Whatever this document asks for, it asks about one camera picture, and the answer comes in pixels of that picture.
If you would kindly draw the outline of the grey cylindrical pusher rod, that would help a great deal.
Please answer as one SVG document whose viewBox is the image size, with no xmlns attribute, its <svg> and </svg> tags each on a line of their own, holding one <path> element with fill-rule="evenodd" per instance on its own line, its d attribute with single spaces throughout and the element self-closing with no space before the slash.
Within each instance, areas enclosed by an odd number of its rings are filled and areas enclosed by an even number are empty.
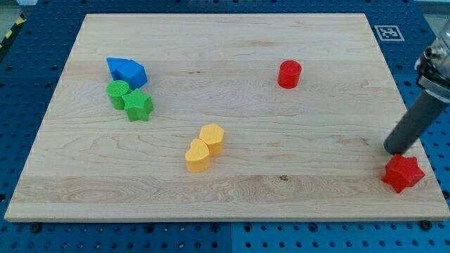
<svg viewBox="0 0 450 253">
<path fill-rule="evenodd" d="M 385 150 L 403 155 L 448 106 L 448 96 L 422 91 L 384 140 Z"/>
</svg>

